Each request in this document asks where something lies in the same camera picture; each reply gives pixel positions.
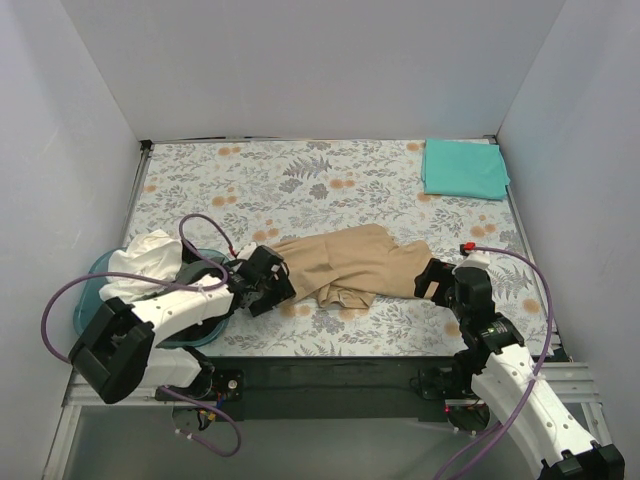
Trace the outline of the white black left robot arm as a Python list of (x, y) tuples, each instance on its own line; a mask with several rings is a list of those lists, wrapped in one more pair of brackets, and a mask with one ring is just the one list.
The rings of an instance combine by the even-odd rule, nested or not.
[(103, 301), (69, 360), (106, 404), (140, 387), (200, 400), (213, 391), (214, 364), (193, 346), (167, 348), (165, 341), (194, 327), (216, 326), (239, 308), (262, 315), (294, 295), (288, 265), (267, 246), (223, 264), (204, 258), (181, 267), (176, 281), (158, 294)]

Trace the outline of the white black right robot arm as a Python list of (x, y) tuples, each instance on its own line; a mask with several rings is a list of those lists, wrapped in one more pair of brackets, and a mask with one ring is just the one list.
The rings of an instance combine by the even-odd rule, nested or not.
[(509, 436), (538, 479), (622, 479), (625, 460), (613, 444), (601, 444), (570, 414), (542, 373), (524, 338), (496, 309), (488, 273), (490, 247), (466, 243), (454, 265), (432, 258), (415, 280), (414, 294), (456, 317), (466, 345), (454, 357), (454, 389), (478, 397), (497, 426), (473, 458), (478, 463)]

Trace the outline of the tan t shirt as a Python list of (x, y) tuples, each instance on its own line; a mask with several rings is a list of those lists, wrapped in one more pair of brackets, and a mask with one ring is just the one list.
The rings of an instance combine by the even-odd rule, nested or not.
[(295, 238), (272, 246), (288, 268), (296, 302), (320, 307), (371, 307), (375, 297), (412, 298), (415, 278), (433, 254), (423, 240), (398, 245), (377, 224)]

